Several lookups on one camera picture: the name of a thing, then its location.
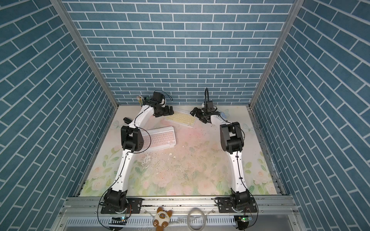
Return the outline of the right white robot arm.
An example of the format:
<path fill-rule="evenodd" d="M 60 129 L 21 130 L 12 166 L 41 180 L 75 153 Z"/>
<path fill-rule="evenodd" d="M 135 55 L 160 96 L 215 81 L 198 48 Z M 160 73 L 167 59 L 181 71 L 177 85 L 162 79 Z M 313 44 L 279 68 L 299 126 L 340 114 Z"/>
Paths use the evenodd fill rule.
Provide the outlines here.
<path fill-rule="evenodd" d="M 211 123 L 220 127 L 220 143 L 223 151 L 228 153 L 232 166 L 232 185 L 230 201 L 232 208 L 239 212 L 245 209 L 251 201 L 251 194 L 245 182 L 242 166 L 242 149 L 244 147 L 244 132 L 238 122 L 229 122 L 218 111 L 207 108 L 194 108 L 190 114 L 203 123 Z"/>

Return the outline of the pink keyboard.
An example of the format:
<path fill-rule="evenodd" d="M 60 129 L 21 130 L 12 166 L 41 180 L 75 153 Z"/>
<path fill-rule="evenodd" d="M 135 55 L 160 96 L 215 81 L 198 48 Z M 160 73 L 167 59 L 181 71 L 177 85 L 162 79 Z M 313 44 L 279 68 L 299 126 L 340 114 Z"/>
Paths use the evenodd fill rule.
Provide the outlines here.
<path fill-rule="evenodd" d="M 141 130 L 144 146 L 141 150 L 148 152 L 172 148 L 176 145 L 174 127 L 168 126 L 148 131 Z"/>

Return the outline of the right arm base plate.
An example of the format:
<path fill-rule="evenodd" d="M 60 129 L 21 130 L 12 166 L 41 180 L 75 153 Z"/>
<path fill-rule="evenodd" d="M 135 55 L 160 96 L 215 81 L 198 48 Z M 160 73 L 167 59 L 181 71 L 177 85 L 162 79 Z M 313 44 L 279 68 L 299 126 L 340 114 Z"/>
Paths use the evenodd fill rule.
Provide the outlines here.
<path fill-rule="evenodd" d="M 235 202 L 229 197 L 215 197 L 219 213 L 256 213 L 257 204 L 253 199 L 248 202 Z"/>

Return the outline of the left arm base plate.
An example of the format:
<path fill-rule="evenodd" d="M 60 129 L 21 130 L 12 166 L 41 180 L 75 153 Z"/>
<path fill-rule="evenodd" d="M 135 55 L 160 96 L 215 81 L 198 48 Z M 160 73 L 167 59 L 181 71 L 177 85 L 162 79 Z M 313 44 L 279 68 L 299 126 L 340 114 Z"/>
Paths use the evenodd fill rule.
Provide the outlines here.
<path fill-rule="evenodd" d="M 125 198 L 117 205 L 109 202 L 100 202 L 102 214 L 139 214 L 141 211 L 142 198 Z"/>

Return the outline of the yellow keyboard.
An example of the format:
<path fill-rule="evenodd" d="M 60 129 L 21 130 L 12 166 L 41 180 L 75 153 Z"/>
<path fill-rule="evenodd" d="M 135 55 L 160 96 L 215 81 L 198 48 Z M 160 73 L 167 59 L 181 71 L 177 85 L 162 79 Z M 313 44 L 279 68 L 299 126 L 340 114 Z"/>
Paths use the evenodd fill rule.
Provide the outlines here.
<path fill-rule="evenodd" d="M 186 113 L 183 111 L 175 111 L 175 110 L 174 110 L 173 115 L 166 116 L 164 119 L 166 121 L 188 126 L 188 127 L 193 127 L 196 122 L 196 118 L 193 117 L 190 113 Z"/>

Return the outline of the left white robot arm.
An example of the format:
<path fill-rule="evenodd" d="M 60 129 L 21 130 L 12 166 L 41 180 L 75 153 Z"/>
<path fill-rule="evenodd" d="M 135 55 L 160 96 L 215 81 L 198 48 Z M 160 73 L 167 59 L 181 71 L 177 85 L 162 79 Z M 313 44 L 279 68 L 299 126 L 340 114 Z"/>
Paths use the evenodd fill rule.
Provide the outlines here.
<path fill-rule="evenodd" d="M 121 127 L 121 146 L 123 149 L 121 163 L 113 184 L 104 193 L 104 201 L 99 202 L 99 205 L 102 206 L 102 214 L 120 214 L 129 210 L 129 202 L 126 200 L 128 178 L 134 155 L 142 153 L 145 145 L 141 133 L 144 131 L 142 126 L 148 122 L 151 116 L 161 117 L 173 114 L 172 106 L 144 105 L 130 124 Z"/>

